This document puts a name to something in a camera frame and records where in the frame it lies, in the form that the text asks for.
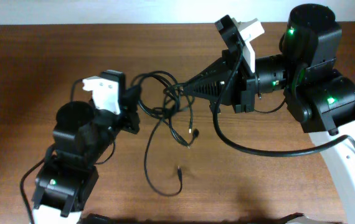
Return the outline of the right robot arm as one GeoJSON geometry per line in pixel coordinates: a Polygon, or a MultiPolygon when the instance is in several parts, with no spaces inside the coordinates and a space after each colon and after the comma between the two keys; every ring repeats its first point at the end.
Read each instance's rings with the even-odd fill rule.
{"type": "Polygon", "coordinates": [[[346,213],[355,223],[355,84],[334,68],[342,37],[334,12],[320,4],[301,4],[290,12],[280,53],[258,58],[251,45],[264,33],[258,19],[239,22],[224,16],[215,24],[227,49],[183,86],[186,95],[209,100],[214,129],[226,145],[265,157],[321,154],[346,213]],[[228,139],[216,119],[221,105],[253,112],[255,99],[282,91],[283,106],[310,136],[313,147],[266,151],[228,139]]]}

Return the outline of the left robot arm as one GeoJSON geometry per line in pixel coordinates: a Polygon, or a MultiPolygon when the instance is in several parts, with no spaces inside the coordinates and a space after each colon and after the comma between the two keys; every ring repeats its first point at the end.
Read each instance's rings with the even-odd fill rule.
{"type": "Polygon", "coordinates": [[[98,180],[97,165],[117,135],[140,130],[138,100],[141,88],[126,87],[123,72],[105,70],[81,78],[89,101],[69,101],[56,114],[52,131],[54,143],[37,164],[33,206],[28,207],[31,223],[40,215],[63,223],[79,222],[84,206],[98,180]]]}

